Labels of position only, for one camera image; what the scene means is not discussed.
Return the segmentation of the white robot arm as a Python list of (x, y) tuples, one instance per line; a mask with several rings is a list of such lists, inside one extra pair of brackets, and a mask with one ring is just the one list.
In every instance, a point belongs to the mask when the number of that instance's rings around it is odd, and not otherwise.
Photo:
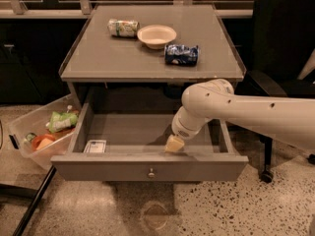
[(165, 150), (180, 151), (214, 119), (248, 129), (303, 150), (315, 150), (315, 100), (236, 95), (229, 81), (211, 80), (188, 87), (171, 123)]

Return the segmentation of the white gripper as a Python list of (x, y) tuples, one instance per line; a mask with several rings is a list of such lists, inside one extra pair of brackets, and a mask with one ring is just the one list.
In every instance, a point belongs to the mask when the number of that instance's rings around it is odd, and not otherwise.
[(209, 122), (209, 118), (196, 117), (181, 106), (174, 115), (171, 123), (171, 130), (175, 136), (170, 135), (168, 137), (164, 151), (180, 151), (185, 145), (183, 140), (191, 140), (196, 137), (201, 129)]

